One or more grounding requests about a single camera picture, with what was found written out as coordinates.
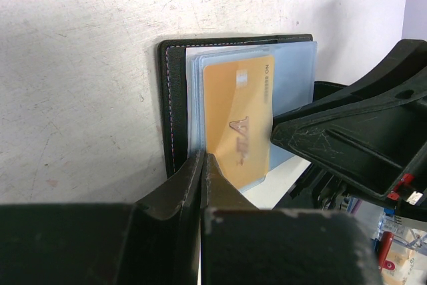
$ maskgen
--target black leather wallet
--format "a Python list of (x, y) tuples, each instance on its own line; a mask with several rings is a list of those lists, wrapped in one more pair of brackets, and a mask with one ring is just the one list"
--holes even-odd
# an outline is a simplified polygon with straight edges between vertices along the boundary
[(188, 47), (266, 45), (313, 41), (311, 35), (271, 35), (162, 41), (157, 47), (163, 148), (167, 177), (172, 176), (187, 159), (187, 81), (185, 51)]

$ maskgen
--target black plastic mount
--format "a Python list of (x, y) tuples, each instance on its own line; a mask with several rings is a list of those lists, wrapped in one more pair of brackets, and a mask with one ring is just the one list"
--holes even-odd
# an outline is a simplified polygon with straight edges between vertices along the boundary
[(354, 218), (258, 210), (203, 152), (136, 204), (0, 206), (0, 220), (2, 284), (196, 285), (200, 245), (202, 284), (382, 283)]
[(410, 176), (403, 187), (413, 194), (404, 200), (420, 205), (427, 188), (426, 66), (427, 42), (404, 39), (356, 83), (324, 83), (319, 100), (275, 117), (272, 142), (365, 198), (404, 198), (396, 186)]

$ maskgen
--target gold credit card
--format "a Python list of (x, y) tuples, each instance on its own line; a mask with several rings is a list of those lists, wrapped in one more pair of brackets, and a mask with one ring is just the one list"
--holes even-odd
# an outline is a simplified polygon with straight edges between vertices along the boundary
[(223, 175), (242, 188), (268, 172), (274, 57), (205, 67), (206, 150)]

